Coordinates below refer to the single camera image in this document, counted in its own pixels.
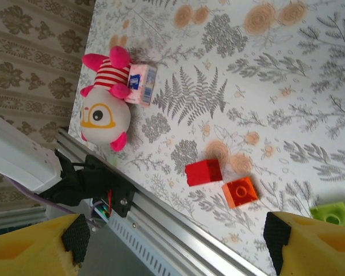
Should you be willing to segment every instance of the yellow glasses print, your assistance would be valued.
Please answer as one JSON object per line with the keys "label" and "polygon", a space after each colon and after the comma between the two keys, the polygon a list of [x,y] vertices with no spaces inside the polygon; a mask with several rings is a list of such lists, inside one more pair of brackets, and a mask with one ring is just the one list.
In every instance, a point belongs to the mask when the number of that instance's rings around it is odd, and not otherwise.
{"label": "yellow glasses print", "polygon": [[[95,110],[96,108],[101,108],[101,109],[104,109],[105,112],[108,113],[110,119],[108,120],[108,123],[107,124],[103,124],[103,125],[97,125],[95,124],[95,122],[97,123],[97,119],[98,120],[101,120],[101,118],[105,118],[105,115],[104,112],[102,112],[103,110]],[[95,105],[93,105],[91,108],[90,108],[90,111],[88,112],[88,116],[87,116],[87,121],[85,121],[85,109],[82,109],[82,121],[80,122],[80,125],[84,128],[102,128],[102,129],[105,129],[105,128],[113,128],[116,126],[116,123],[113,121],[113,115],[112,115],[112,112],[110,110],[110,108],[105,105],[104,103],[97,103]]]}

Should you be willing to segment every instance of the black mount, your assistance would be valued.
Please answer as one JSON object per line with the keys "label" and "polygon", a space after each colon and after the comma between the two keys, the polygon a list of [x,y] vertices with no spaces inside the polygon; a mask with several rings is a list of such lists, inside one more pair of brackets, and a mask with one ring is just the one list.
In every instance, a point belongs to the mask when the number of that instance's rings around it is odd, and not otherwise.
{"label": "black mount", "polygon": [[62,165],[62,180],[50,189],[39,194],[54,203],[78,206],[81,200],[97,198],[108,204],[108,191],[112,191],[112,209],[121,217],[126,217],[133,203],[135,186],[126,177],[112,170],[103,161],[93,155],[87,155],[86,161],[76,166],[59,151],[56,156]]}

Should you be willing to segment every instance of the orange flower print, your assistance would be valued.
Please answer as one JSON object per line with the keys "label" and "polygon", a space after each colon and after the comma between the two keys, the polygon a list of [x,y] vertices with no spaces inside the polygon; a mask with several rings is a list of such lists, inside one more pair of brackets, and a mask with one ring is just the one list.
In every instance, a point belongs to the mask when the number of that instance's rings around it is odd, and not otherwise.
{"label": "orange flower print", "polygon": [[285,87],[285,88],[280,88],[279,89],[281,92],[281,95],[283,95],[284,97],[289,96],[292,92],[295,92],[294,89],[292,89],[292,86],[290,85],[289,87]]}
{"label": "orange flower print", "polygon": [[209,9],[207,7],[200,7],[193,14],[193,22],[197,25],[203,24],[209,15]]}
{"label": "orange flower print", "polygon": [[267,145],[264,148],[265,148],[264,149],[264,151],[265,151],[264,154],[266,155],[266,157],[269,158],[269,157],[274,155],[275,149],[274,149],[274,147],[272,145]]}
{"label": "orange flower print", "polygon": [[233,171],[239,175],[248,175],[253,169],[252,160],[240,153],[230,157],[230,165]]}
{"label": "orange flower print", "polygon": [[111,37],[110,42],[109,42],[109,48],[112,48],[114,46],[117,46],[119,42],[119,37],[117,34]]}
{"label": "orange flower print", "polygon": [[242,242],[242,239],[239,237],[239,234],[231,234],[230,233],[230,239],[233,243],[238,243],[238,242]]}
{"label": "orange flower print", "polygon": [[164,143],[166,146],[170,147],[170,146],[173,145],[173,140],[170,139],[170,138],[167,138],[167,139],[166,139],[164,142],[162,142],[162,143]]}
{"label": "orange flower print", "polygon": [[229,162],[229,149],[219,140],[213,140],[206,146],[206,158],[217,159],[221,166]]}
{"label": "orange flower print", "polygon": [[254,131],[248,132],[244,139],[248,145],[257,145],[259,141],[259,135]]}
{"label": "orange flower print", "polygon": [[168,185],[170,186],[170,188],[172,188],[172,187],[174,187],[174,181],[170,178],[169,180],[168,180]]}
{"label": "orange flower print", "polygon": [[208,61],[208,59],[206,60],[206,62],[202,62],[203,63],[203,65],[205,66],[205,68],[207,69],[207,70],[209,70],[210,68],[211,68],[211,62],[209,62]]}
{"label": "orange flower print", "polygon": [[186,27],[192,18],[192,9],[190,5],[181,6],[174,16],[174,25],[178,29]]}
{"label": "orange flower print", "polygon": [[257,5],[252,8],[244,20],[246,32],[261,35],[271,27],[275,20],[275,9],[270,4]]}
{"label": "orange flower print", "polygon": [[218,0],[218,2],[221,4],[221,5],[225,5],[225,4],[228,4],[230,5],[230,1],[229,0]]}
{"label": "orange flower print", "polygon": [[127,42],[128,42],[128,36],[123,35],[123,36],[120,38],[119,45],[122,46],[122,47],[125,47],[125,45],[127,44]]}
{"label": "orange flower print", "polygon": [[235,98],[245,98],[243,94],[245,94],[245,91],[241,91],[240,87],[236,86],[237,91],[234,93]]}
{"label": "orange flower print", "polygon": [[293,26],[306,15],[306,7],[302,2],[290,3],[283,8],[278,16],[278,22],[284,26]]}
{"label": "orange flower print", "polygon": [[129,19],[125,20],[123,25],[122,25],[122,28],[123,29],[126,29],[127,27],[129,26]]}
{"label": "orange flower print", "polygon": [[206,137],[209,136],[210,132],[211,132],[211,126],[208,124],[208,122],[203,122],[202,124],[199,126],[202,132],[202,138],[203,141],[206,139]]}

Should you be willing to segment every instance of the pink plush hand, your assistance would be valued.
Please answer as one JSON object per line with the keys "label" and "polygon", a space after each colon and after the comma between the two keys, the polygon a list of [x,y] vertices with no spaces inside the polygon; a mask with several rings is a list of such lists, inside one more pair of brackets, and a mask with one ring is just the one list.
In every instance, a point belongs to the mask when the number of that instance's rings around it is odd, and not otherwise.
{"label": "pink plush hand", "polygon": [[131,62],[131,56],[127,50],[121,46],[114,46],[110,49],[110,61],[115,68],[124,68]]}
{"label": "pink plush hand", "polygon": [[115,152],[121,151],[127,144],[127,141],[127,134],[123,132],[117,140],[110,144],[110,147]]}
{"label": "pink plush hand", "polygon": [[86,97],[88,95],[88,93],[92,90],[92,88],[93,88],[93,85],[87,86],[80,91],[80,94],[83,97]]}
{"label": "pink plush hand", "polygon": [[80,133],[80,135],[81,135],[83,141],[87,141],[87,139],[85,138],[85,136],[83,135],[82,132]]}
{"label": "pink plush hand", "polygon": [[118,99],[125,99],[131,90],[123,83],[116,83],[110,88],[110,94]]}

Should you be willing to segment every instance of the cable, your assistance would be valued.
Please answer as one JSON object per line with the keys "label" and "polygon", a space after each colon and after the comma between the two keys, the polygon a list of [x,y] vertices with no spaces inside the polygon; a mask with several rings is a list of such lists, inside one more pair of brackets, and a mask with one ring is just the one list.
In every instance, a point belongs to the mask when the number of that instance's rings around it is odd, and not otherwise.
{"label": "cable", "polygon": [[[39,197],[37,194],[35,193],[32,193],[30,190],[28,190],[26,187],[24,187],[23,185],[21,185],[20,183],[18,183],[17,181],[7,177],[7,179],[13,184],[13,186],[15,188],[18,189],[18,191],[20,191],[22,194],[24,194],[25,196],[27,196],[28,198],[34,200],[34,201],[37,201],[39,203],[43,203],[43,204],[46,204],[46,205],[49,205],[51,207],[54,207],[66,214],[75,214],[73,211],[70,211],[69,209],[67,208],[64,208],[56,203],[53,203],[51,202],[50,200],[46,200],[45,198],[42,198],[42,197]],[[86,219],[88,224],[91,225],[93,228],[92,230],[93,231],[96,231],[98,230],[100,227],[98,224],[94,223],[93,221],[89,220],[89,219]]]}
{"label": "cable", "polygon": [[109,217],[111,217],[112,212],[112,191],[108,190],[108,201],[109,201]]}
{"label": "cable", "polygon": [[96,209],[96,207],[100,204],[103,204],[103,202],[101,200],[97,201],[96,203],[94,203],[91,207],[91,211],[90,211],[90,217],[92,217],[92,214],[94,212],[94,209]]}

